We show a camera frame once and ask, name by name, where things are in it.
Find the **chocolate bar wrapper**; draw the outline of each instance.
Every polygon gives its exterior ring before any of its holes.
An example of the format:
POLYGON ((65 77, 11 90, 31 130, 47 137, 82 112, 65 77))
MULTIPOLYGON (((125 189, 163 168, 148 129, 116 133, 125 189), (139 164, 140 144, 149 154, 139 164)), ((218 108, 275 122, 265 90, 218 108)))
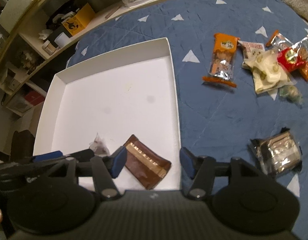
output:
POLYGON ((126 168, 145 189, 153 189, 166 176, 171 162, 158 156, 135 135, 131 135, 124 146, 127 149, 126 168))

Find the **tea bag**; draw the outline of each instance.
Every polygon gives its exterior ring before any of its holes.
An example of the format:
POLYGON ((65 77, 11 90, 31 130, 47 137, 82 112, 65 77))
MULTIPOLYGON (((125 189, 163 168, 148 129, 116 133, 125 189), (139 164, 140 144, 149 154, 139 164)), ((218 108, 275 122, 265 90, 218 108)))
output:
POLYGON ((106 147, 104 140, 100 138, 98 133, 96 134, 94 141, 90 143, 89 148, 97 156, 105 157, 110 155, 109 149, 106 147))

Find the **bed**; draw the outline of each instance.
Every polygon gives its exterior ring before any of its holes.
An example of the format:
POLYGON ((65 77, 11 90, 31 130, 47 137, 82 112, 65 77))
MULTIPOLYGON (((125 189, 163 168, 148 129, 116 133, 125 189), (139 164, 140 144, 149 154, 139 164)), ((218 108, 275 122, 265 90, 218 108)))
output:
MULTIPOLYGON (((214 33, 266 43, 266 36, 276 29, 297 42, 307 35, 308 26, 280 0, 170 0, 130 12, 90 31, 78 43, 68 66, 123 46, 167 37, 176 76, 182 146, 217 161, 228 162, 236 156, 254 164, 248 148, 251 138, 272 136, 282 127, 291 129, 303 152, 303 168, 298 174, 301 209, 293 232, 307 240, 308 83, 294 74, 304 97, 302 108, 279 96, 275 100, 267 93, 257 96, 250 72, 241 69, 241 51, 236 54, 234 68, 237 89, 205 86, 201 81, 209 70, 214 33)), ((294 174, 289 172, 277 181, 287 186, 294 174)), ((213 191, 226 184, 226 179, 217 178, 213 191)), ((183 173, 183 189, 190 185, 183 173)))

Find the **orange snack package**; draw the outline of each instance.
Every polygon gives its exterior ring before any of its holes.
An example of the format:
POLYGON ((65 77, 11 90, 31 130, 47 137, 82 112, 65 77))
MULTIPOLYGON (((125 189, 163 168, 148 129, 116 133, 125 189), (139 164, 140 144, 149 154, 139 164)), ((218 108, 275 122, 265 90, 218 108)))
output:
POLYGON ((214 37, 215 45, 209 74, 228 81, 233 77, 234 55, 237 49, 237 41, 240 38, 224 33, 216 33, 214 37))
POLYGON ((302 67, 298 69, 303 78, 308 82, 308 62, 306 62, 302 67))

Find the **wooden shelf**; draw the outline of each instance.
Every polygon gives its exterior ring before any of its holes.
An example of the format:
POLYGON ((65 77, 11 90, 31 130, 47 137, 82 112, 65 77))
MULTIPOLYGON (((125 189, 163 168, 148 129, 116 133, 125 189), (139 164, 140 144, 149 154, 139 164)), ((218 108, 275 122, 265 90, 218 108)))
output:
POLYGON ((37 68, 30 75, 24 76, 24 79, 22 80, 21 84, 14 91, 12 91, 12 93, 9 93, 8 96, 5 98, 5 101, 3 102, 3 106, 6 106, 9 103, 12 97, 21 89, 21 87, 25 83, 31 84, 32 82, 29 79, 32 76, 34 76, 41 68, 43 68, 48 62, 49 60, 44 61, 41 65, 37 66, 37 68))
POLYGON ((25 40, 43 59, 47 60, 51 57, 45 50, 42 49, 43 40, 39 39, 39 33, 46 29, 45 23, 48 16, 43 10, 39 10, 33 19, 19 30, 19 35, 25 40))
POLYGON ((8 51, 9 47, 12 44, 14 38, 18 35, 20 28, 26 24, 28 24, 32 19, 33 16, 36 14, 38 10, 46 3, 47 0, 33 0, 31 4, 28 6, 27 10, 22 14, 21 18, 14 26, 13 30, 10 32, 9 37, 7 38, 4 47, 0 53, 0 66, 3 59, 6 56, 6 52, 8 51))
POLYGON ((24 81, 20 84, 20 86, 13 91, 12 93, 9 91, 9 95, 6 97, 6 100, 4 101, 3 105, 6 105, 9 100, 15 95, 15 93, 24 85, 35 73, 37 73, 42 67, 44 67, 48 62, 50 62, 52 59, 57 57, 61 52, 75 44, 77 41, 81 39, 81 37, 89 32, 90 30, 96 28, 97 26, 110 21, 116 17, 119 17, 123 14, 126 14, 130 11, 144 8, 150 5, 158 4, 160 2, 167 1, 167 0, 153 0, 148 3, 133 7, 133 8, 126 8, 122 2, 119 2, 117 4, 113 4, 109 6, 108 8, 98 12, 94 19, 88 24, 88 26, 82 30, 80 33, 76 34, 75 36, 71 37, 71 42, 67 44, 65 47, 61 49, 57 49, 52 55, 48 55, 43 49, 42 44, 43 42, 38 39, 38 33, 44 29, 45 27, 45 19, 46 14, 43 11, 39 11, 39 8, 46 2, 46 0, 39 0, 32 9, 30 9, 30 12, 24 17, 24 21, 28 23, 23 23, 21 27, 18 27, 15 31, 19 33, 19 35, 28 43, 30 46, 39 54, 41 55, 45 61, 39 65, 36 70, 29 76, 27 76, 24 81), (116 6, 121 5, 121 8, 119 8, 115 13, 113 13, 108 19, 105 19, 105 16, 116 6))
POLYGON ((6 84, 2 84, 1 82, 0 82, 0 89, 3 90, 9 96, 11 96, 13 94, 13 90, 8 88, 6 84))
POLYGON ((43 89, 41 89, 38 85, 34 84, 31 80, 28 80, 25 84, 28 85, 33 90, 35 90, 36 92, 40 93, 43 97, 47 96, 47 93, 43 89))
POLYGON ((12 111, 14 114, 17 114, 18 116, 22 117, 25 113, 21 113, 20 111, 14 110, 12 108, 9 108, 8 106, 6 106, 6 108, 10 111, 12 111))

